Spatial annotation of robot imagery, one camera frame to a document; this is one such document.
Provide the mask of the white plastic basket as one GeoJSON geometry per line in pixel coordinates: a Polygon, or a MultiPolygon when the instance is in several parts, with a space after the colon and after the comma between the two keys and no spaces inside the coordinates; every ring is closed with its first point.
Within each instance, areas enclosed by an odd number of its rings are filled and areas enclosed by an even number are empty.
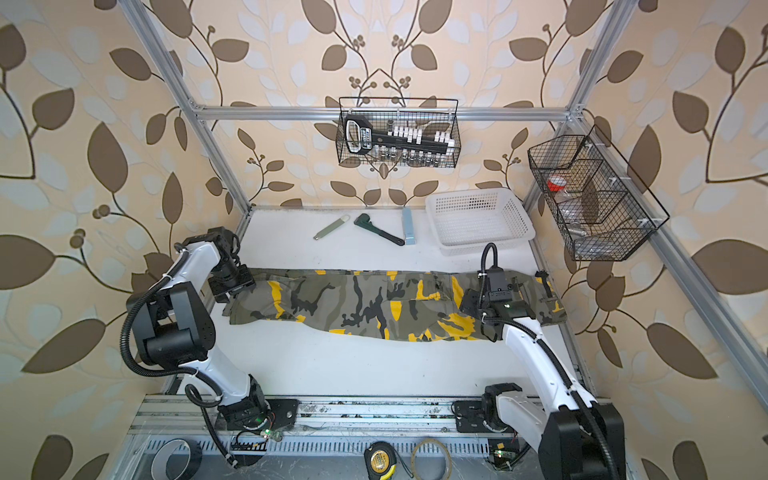
{"type": "Polygon", "coordinates": [[[433,194],[426,199],[426,214],[445,256],[479,253],[488,243],[514,248],[536,236],[522,202],[504,188],[433,194]]]}

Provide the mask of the camouflage trousers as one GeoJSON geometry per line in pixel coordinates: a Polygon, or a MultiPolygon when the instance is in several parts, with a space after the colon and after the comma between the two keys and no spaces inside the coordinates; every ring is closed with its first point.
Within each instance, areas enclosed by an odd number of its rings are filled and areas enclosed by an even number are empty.
{"type": "Polygon", "coordinates": [[[475,272],[254,269],[254,285],[225,308],[232,325],[291,321],[316,330],[383,340],[484,340],[465,315],[481,280],[475,272]]]}

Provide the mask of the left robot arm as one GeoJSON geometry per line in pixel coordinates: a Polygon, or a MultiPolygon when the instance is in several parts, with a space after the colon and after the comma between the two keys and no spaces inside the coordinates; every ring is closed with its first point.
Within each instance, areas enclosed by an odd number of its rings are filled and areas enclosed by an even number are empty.
{"type": "Polygon", "coordinates": [[[188,384],[185,395],[192,404],[202,411],[217,410],[230,430],[259,431],[269,426],[270,405],[253,376],[215,346],[215,325],[200,296],[207,284],[214,300],[226,304],[255,284],[239,249],[239,237],[224,227],[178,244],[179,257],[169,269],[127,301],[119,348],[133,373],[196,378],[213,398],[205,400],[188,384]]]}

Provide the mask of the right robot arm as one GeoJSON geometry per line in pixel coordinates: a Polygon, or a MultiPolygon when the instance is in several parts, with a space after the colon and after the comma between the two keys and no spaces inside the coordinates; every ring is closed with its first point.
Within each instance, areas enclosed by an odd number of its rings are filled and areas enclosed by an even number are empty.
{"type": "Polygon", "coordinates": [[[625,478],[620,413],[577,380],[545,337],[545,326],[566,319],[547,273],[527,276],[502,269],[498,248],[489,243],[478,280],[478,289],[464,294],[461,312],[513,352],[534,389],[528,394],[518,385],[487,387],[481,400],[487,429],[518,433],[536,452],[547,479],[625,478]]]}

